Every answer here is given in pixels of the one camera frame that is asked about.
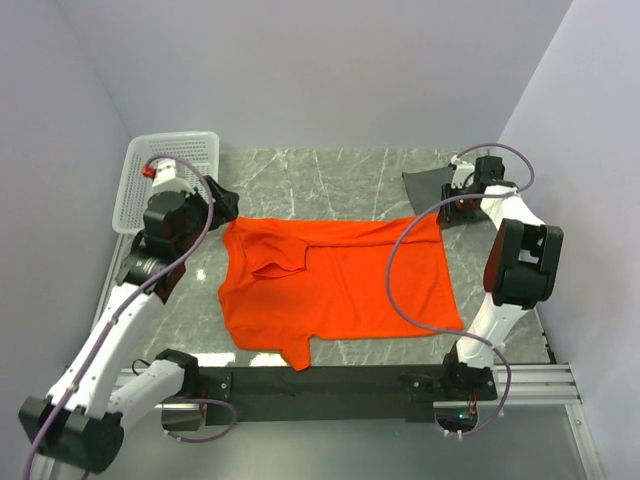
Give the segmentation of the orange t shirt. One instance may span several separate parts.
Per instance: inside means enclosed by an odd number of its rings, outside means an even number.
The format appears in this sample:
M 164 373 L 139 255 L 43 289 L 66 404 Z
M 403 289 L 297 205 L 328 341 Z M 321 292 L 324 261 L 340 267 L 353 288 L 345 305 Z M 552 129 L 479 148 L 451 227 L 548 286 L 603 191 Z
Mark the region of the orange t shirt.
M 310 340 L 424 337 L 460 330 L 441 229 L 427 216 L 392 249 L 410 219 L 309 221 L 239 217 L 223 235 L 218 290 L 237 347 L 311 365 Z

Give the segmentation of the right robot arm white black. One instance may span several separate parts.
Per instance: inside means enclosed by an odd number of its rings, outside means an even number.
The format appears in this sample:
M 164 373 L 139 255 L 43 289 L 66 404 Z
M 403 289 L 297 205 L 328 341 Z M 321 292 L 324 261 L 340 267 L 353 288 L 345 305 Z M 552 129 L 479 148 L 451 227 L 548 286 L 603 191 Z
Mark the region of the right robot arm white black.
M 489 220 L 496 237 L 483 274 L 485 297 L 468 329 L 445 356 L 439 387 L 449 400 L 497 397 L 491 368 L 493 348 L 516 322 L 553 291 L 564 239 L 561 228 L 544 223 L 504 179 L 501 158 L 475 162 L 453 157 L 453 177 L 441 189 L 447 203 L 438 224 L 450 228 Z

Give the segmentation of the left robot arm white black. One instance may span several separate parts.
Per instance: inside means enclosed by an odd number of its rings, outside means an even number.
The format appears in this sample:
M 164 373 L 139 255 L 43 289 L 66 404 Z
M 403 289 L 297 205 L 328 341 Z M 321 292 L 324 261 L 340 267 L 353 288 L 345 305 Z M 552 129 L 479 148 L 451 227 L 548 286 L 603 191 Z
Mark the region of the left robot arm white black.
M 161 352 L 142 374 L 115 387 L 121 361 L 166 305 L 187 258 L 210 231 L 238 216 L 237 193 L 210 176 L 201 182 L 200 188 L 181 183 L 150 197 L 98 324 L 49 393 L 21 406 L 19 421 L 31 443 L 24 478 L 36 455 L 101 473 L 126 431 L 157 404 L 201 401 L 197 359 L 175 350 Z

